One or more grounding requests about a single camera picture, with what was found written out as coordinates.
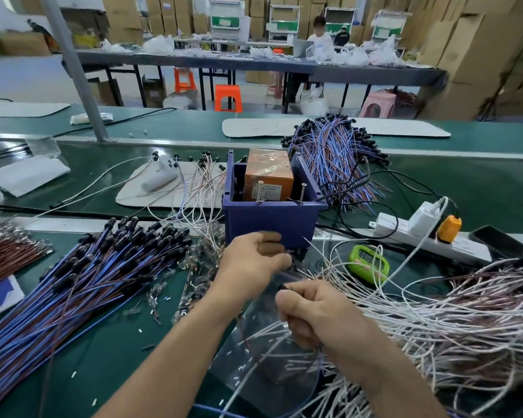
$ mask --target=screw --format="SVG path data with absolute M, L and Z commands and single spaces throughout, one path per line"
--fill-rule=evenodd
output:
M 304 200 L 304 191 L 306 190 L 306 187 L 308 185 L 306 183 L 302 183 L 302 190 L 300 191 L 300 202 Z

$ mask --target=green timer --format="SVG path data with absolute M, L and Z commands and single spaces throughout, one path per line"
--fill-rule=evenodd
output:
M 376 256 L 374 261 L 375 280 L 381 285 L 387 280 L 389 263 L 382 255 L 376 253 L 375 250 L 368 246 L 356 245 L 349 254 L 349 262 L 351 264 L 347 267 L 358 277 L 370 284 L 374 284 L 374 277 L 372 277 L 372 260 L 374 256 Z

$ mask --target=white power adapter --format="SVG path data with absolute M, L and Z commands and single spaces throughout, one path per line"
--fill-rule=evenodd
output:
M 423 202 L 409 219 L 409 233 L 417 237 L 425 237 L 432 227 L 441 219 L 440 199 L 436 203 Z

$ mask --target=power strip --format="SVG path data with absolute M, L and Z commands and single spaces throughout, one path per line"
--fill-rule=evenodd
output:
M 369 223 L 369 227 L 374 229 L 374 236 L 382 237 L 393 232 L 396 223 L 397 219 L 394 216 L 380 213 L 375 222 Z M 417 246 L 422 238 L 412 235 L 408 229 L 409 222 L 399 218 L 397 230 L 388 239 L 393 243 Z M 459 261 L 462 264 L 482 265 L 492 262 L 492 257 L 486 245 L 473 242 L 462 236 L 457 236 L 451 244 L 444 244 L 428 237 L 423 243 L 422 249 Z

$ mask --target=workbench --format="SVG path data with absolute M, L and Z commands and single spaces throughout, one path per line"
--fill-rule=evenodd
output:
M 372 85 L 387 86 L 436 86 L 443 87 L 446 83 L 446 71 L 440 69 L 412 69 L 410 67 L 378 67 L 378 66 L 347 66 L 318 64 L 307 58 L 250 57 L 245 53 L 220 53 L 213 57 L 196 57 L 193 55 L 149 55 L 142 53 L 107 53 L 101 48 L 79 49 L 77 56 L 82 65 L 99 64 L 108 67 L 110 64 L 131 64 L 139 76 L 138 65 L 188 67 L 191 69 L 223 69 L 228 71 L 255 70 L 283 72 L 284 93 L 290 90 L 290 73 L 309 75 L 308 82 L 328 83 L 360 83 L 368 86 L 365 98 Z M 200 79 L 202 108 L 205 110 L 205 90 Z M 283 98 L 284 112 L 288 111 L 288 102 Z
M 144 112 L 143 109 L 123 107 L 100 109 L 112 112 L 116 120 Z M 20 142 L 23 134 L 52 136 L 66 132 L 74 128 L 68 124 L 69 117 L 82 111 L 81 106 L 74 105 L 40 119 L 0 119 L 0 139 L 16 143 Z M 160 111 L 143 119 L 108 127 L 110 136 L 120 138 L 120 144 L 92 142 L 90 130 L 61 136 L 57 138 L 58 145 L 71 172 L 25 196 L 10 197 L 6 204 L 47 209 L 51 204 L 83 189 L 112 165 L 126 159 L 150 155 L 158 149 L 176 152 L 181 159 L 186 159 L 188 155 L 199 158 L 203 150 L 209 149 L 213 156 L 224 159 L 229 149 L 234 149 L 236 156 L 242 156 L 252 146 L 278 147 L 279 140 L 275 138 L 230 140 L 224 137 L 221 123 L 232 117 L 233 113 Z M 454 199 L 459 206 L 464 231 L 492 224 L 503 231 L 519 233 L 523 240 L 523 125 L 485 122 L 434 124 L 451 132 L 451 138 L 375 138 L 378 146 L 390 153 L 391 168 Z M 136 160 L 119 166 L 98 182 L 94 190 L 126 179 L 142 163 L 143 160 Z M 408 218 L 427 199 L 396 185 L 394 180 L 383 174 L 377 176 L 376 180 L 393 191 L 387 194 L 385 202 L 402 218 Z M 42 272 L 63 256 L 76 243 L 81 233 L 94 229 L 98 231 L 104 223 L 99 219 L 74 218 L 75 216 L 92 213 L 123 216 L 136 212 L 137 208 L 123 207 L 114 202 L 117 191 L 117 188 L 106 190 L 68 207 L 72 212 L 67 214 L 71 217 L 43 218 L 31 224 L 29 228 L 35 232 L 35 237 L 50 240 L 55 246 L 55 252 L 18 275 L 24 291 L 35 287 Z M 154 210 L 154 213 L 162 214 L 163 211 Z M 368 222 L 374 217 L 356 210 L 346 214 L 345 218 L 349 226 L 367 228 Z M 324 213 L 321 223 L 337 224 L 335 213 Z M 317 235 L 316 240 L 321 243 L 322 235 Z M 393 254 L 392 257 L 388 256 L 393 268 L 402 258 Z M 430 264 L 411 261 L 399 274 L 400 283 L 412 281 L 417 276 L 436 275 L 435 273 L 437 270 Z M 185 278 L 183 272 L 170 278 L 165 295 L 170 296 L 171 301 L 160 301 L 160 326 L 147 312 L 123 316 L 120 311 L 58 353 L 52 367 L 43 417 L 87 418 L 98 410 L 146 358 L 148 353 L 140 349 L 148 344 L 158 343 L 170 329 Z M 74 371 L 77 374 L 71 379 Z M 0 404 L 0 418 L 36 416 L 44 374 L 43 367 L 14 389 Z M 221 399 L 228 400 L 230 395 L 229 389 L 208 374 L 196 401 L 217 407 Z M 91 406 L 94 399 L 98 400 L 96 407 Z M 251 418 L 259 416 L 259 413 L 240 399 L 234 403 L 231 412 Z M 214 415 L 192 410 L 190 416 L 209 418 Z

